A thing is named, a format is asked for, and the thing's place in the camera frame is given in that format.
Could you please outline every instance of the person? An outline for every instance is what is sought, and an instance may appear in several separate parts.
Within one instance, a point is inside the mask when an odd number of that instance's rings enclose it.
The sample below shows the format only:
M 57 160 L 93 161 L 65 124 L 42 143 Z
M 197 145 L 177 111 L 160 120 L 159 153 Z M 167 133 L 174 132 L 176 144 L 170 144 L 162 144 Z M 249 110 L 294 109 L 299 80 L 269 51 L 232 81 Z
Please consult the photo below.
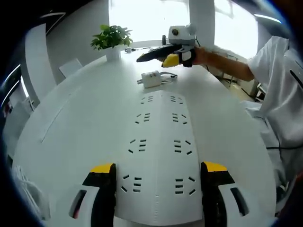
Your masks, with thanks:
M 247 63 L 196 48 L 193 64 L 212 66 L 246 81 L 255 78 L 267 88 L 263 104 L 242 104 L 258 124 L 273 164 L 276 186 L 293 180 L 303 169 L 303 88 L 299 78 L 299 74 L 303 76 L 303 64 L 295 45 L 273 36 Z

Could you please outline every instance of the black cable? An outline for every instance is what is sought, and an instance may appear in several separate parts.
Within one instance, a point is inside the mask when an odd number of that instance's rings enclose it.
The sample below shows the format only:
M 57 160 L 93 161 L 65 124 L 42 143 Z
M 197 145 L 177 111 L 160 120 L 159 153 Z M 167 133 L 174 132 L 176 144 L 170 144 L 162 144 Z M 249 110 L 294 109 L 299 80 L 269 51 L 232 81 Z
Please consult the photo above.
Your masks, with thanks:
M 196 41 L 197 41 L 199 47 L 201 47 L 201 45 L 200 45 L 200 43 L 199 43 L 199 41 L 198 41 L 198 39 L 197 39 L 197 36 L 196 36 Z
M 303 144 L 297 146 L 297 147 L 293 147 L 293 148 L 284 148 L 284 147 L 266 147 L 267 150 L 271 150 L 271 149 L 282 149 L 282 150 L 295 150 L 295 149 L 299 149 L 299 148 L 303 148 Z

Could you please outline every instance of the white sleeve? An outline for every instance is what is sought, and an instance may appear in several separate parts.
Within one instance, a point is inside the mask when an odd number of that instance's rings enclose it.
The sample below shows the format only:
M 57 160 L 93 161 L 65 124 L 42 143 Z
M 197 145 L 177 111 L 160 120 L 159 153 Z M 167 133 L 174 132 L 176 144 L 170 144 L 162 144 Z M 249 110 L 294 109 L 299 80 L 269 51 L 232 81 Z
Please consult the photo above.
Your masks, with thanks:
M 289 40 L 272 36 L 255 57 L 248 60 L 247 64 L 254 77 L 268 86 L 272 75 L 273 66 L 283 58 L 289 45 Z
M 247 64 L 254 77 L 260 82 L 269 83 L 269 67 L 270 67 L 270 53 L 272 49 L 272 39 L 263 46 L 256 56 L 249 59 Z

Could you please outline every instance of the white chair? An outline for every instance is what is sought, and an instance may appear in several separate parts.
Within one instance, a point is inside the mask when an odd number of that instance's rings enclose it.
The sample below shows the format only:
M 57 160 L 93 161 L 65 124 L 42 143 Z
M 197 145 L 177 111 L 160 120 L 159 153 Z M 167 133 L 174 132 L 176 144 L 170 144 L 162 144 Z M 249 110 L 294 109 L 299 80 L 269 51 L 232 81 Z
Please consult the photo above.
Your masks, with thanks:
M 78 71 L 81 68 L 82 65 L 79 62 L 79 60 L 76 58 L 60 66 L 59 70 L 65 76 L 65 78 L 67 78 L 68 76 L 74 74 L 76 71 Z

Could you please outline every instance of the green leaves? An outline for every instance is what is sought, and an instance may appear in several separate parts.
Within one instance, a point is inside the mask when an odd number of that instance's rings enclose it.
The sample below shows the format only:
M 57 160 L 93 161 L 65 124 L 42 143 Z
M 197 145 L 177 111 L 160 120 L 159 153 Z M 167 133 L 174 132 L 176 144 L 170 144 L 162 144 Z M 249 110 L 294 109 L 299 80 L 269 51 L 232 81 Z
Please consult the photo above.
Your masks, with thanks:
M 129 35 L 131 30 L 127 30 L 127 27 L 122 28 L 121 26 L 108 26 L 101 25 L 100 29 L 102 32 L 97 35 L 93 35 L 93 39 L 90 43 L 94 49 L 102 50 L 109 47 L 114 48 L 117 45 L 130 45 L 133 41 Z

